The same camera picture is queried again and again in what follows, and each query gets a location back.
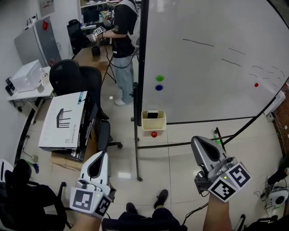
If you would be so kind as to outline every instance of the red ball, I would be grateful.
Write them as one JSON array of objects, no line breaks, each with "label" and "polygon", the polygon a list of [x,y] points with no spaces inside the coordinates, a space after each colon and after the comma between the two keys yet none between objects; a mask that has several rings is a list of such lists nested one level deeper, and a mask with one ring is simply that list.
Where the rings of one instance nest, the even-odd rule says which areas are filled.
[{"label": "red ball", "polygon": [[158,134],[156,132],[152,132],[152,137],[156,138],[158,136]]}]

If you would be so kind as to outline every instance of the blue magnet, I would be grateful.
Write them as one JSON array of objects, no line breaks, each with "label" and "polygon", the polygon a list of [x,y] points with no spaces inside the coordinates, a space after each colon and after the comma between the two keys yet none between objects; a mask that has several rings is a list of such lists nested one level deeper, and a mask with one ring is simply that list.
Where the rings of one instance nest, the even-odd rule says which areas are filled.
[{"label": "blue magnet", "polygon": [[158,85],[158,86],[155,87],[155,89],[156,89],[157,91],[161,91],[161,90],[163,89],[163,87],[162,87],[162,85]]}]

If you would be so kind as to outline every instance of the white sneaker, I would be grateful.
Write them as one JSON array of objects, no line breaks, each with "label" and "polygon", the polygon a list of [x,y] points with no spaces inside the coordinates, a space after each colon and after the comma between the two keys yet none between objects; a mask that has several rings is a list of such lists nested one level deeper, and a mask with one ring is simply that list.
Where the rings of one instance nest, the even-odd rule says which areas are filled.
[{"label": "white sneaker", "polygon": [[132,103],[125,103],[125,102],[123,102],[121,99],[116,99],[116,100],[114,101],[114,103],[115,103],[116,105],[118,105],[118,106],[123,106],[123,105],[130,105],[130,104],[132,104]]}]

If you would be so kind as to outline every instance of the white wall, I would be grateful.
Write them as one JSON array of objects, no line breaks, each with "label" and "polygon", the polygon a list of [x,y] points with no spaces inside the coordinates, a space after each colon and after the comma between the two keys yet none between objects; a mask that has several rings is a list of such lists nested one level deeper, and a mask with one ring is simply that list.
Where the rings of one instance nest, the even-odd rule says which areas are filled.
[{"label": "white wall", "polygon": [[0,1],[0,158],[14,163],[16,150],[27,115],[6,101],[5,79],[22,66],[14,38],[26,26],[28,0]]},{"label": "white wall", "polygon": [[[36,15],[37,13],[38,18],[40,18],[38,0],[28,1],[30,5],[30,16]],[[55,40],[61,45],[61,58],[71,59],[73,52],[66,26],[70,20],[78,20],[77,0],[54,0],[54,8],[55,12],[48,16],[51,18]]]}]

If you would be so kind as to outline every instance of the gray pants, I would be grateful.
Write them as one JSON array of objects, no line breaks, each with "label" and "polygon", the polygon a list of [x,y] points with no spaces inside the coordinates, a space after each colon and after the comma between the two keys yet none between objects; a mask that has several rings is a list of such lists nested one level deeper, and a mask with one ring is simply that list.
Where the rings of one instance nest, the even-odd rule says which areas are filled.
[{"label": "gray pants", "polygon": [[117,67],[125,67],[125,68],[117,68],[112,66],[113,72],[117,79],[117,85],[122,90],[122,98],[121,100],[124,103],[133,102],[133,98],[130,94],[132,94],[133,82],[134,82],[134,69],[131,62],[131,56],[125,58],[113,58],[112,64]]}]

